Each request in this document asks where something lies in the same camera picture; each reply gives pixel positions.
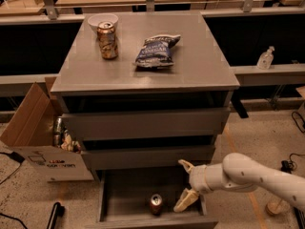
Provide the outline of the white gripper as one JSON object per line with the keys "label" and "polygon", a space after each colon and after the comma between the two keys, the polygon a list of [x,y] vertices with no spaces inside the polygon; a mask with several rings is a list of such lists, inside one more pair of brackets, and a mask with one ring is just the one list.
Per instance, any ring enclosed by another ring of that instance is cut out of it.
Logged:
{"label": "white gripper", "polygon": [[193,167],[189,161],[184,159],[179,159],[178,163],[189,174],[189,183],[193,189],[189,190],[185,188],[183,190],[180,199],[173,207],[176,213],[185,211],[195,203],[199,198],[199,194],[221,190],[227,183],[227,178],[221,164],[198,165]]}

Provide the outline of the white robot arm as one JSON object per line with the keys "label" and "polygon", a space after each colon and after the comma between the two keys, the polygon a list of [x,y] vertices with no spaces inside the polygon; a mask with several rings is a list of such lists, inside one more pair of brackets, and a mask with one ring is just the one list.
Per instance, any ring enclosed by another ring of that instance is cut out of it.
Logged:
{"label": "white robot arm", "polygon": [[221,163],[192,165],[179,159],[189,174],[190,189],[185,188],[173,207],[176,213],[185,211],[200,196],[216,190],[248,193],[257,187],[273,193],[298,210],[305,211],[305,178],[264,166],[240,153],[230,153]]}

